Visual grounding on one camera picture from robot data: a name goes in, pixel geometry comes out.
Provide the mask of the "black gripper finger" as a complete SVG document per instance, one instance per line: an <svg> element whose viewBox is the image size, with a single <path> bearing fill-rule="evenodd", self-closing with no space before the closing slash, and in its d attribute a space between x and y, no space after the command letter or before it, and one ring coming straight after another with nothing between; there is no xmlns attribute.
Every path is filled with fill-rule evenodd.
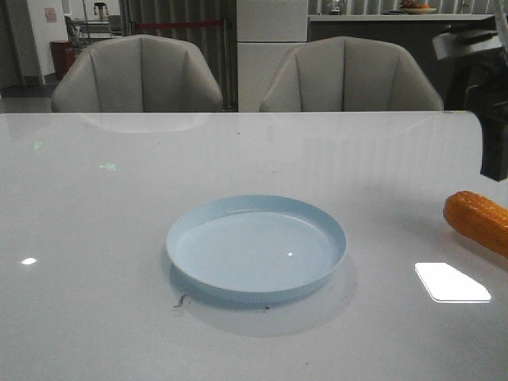
<svg viewBox="0 0 508 381"><path fill-rule="evenodd" d="M479 118L482 129L482 163L480 174L495 181L507 178L507 121Z"/></svg>

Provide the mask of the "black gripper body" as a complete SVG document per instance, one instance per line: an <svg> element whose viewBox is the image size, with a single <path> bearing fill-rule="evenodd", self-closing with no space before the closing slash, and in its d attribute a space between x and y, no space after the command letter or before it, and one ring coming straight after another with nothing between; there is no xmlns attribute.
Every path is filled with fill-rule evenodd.
<svg viewBox="0 0 508 381"><path fill-rule="evenodd" d="M507 60L495 61L484 82L470 87L465 106L479 116L507 119Z"/></svg>

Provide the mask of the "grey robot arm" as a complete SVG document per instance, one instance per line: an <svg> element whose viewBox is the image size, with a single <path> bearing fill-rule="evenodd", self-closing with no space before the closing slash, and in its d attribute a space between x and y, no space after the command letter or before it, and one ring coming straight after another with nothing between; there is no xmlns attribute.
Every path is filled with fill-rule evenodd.
<svg viewBox="0 0 508 381"><path fill-rule="evenodd" d="M507 13L504 1L494 14L449 26L433 38L439 60L456 61L445 99L449 110L471 111L482 129L480 174L507 178Z"/></svg>

